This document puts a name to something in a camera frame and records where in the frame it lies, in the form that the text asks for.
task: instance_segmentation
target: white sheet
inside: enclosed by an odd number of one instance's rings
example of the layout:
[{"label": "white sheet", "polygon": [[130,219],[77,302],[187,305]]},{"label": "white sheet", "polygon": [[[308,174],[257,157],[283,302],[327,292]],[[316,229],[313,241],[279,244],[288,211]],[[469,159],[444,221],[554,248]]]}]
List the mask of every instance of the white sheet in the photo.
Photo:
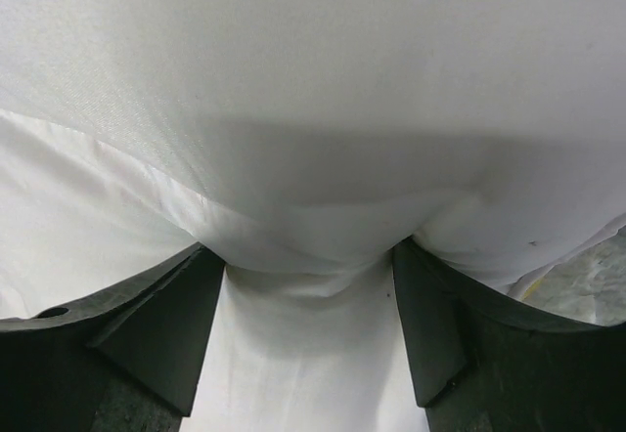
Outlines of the white sheet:
[{"label": "white sheet", "polygon": [[199,240],[186,428],[420,430],[377,264],[516,295],[626,223],[625,3],[0,0],[0,316]]}]

